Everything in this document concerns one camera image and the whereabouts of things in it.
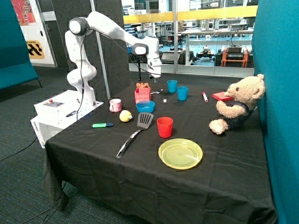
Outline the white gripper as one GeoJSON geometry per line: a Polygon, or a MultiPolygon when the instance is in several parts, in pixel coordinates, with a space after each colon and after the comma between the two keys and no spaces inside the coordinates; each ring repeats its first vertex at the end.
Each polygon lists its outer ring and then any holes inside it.
{"type": "Polygon", "coordinates": [[[147,58],[147,72],[153,78],[161,77],[161,61],[160,58],[147,58]]]}

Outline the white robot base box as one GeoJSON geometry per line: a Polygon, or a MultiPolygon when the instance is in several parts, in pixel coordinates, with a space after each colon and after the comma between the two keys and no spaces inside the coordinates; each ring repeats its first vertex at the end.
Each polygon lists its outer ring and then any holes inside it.
{"type": "Polygon", "coordinates": [[[37,116],[31,119],[31,125],[41,147],[45,148],[47,140],[102,104],[102,102],[94,100],[85,100],[81,103],[78,92],[73,90],[67,90],[35,104],[37,116]],[[78,115],[67,118],[66,115],[72,111],[78,111],[78,115]]]}

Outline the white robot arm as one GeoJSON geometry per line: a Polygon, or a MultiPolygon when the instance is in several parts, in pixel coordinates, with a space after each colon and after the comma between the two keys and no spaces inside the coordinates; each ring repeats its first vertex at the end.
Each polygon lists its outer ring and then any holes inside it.
{"type": "Polygon", "coordinates": [[[92,80],[97,71],[87,59],[83,42],[86,35],[97,31],[110,39],[122,40],[132,46],[135,56],[147,57],[147,72],[152,78],[161,77],[161,60],[159,57],[159,40],[147,36],[136,38],[126,32],[107,16],[93,11],[88,17],[77,17],[69,22],[69,30],[65,33],[65,42],[70,60],[77,68],[67,75],[68,82],[78,91],[78,99],[82,105],[96,105],[94,90],[88,81],[92,80]]]}

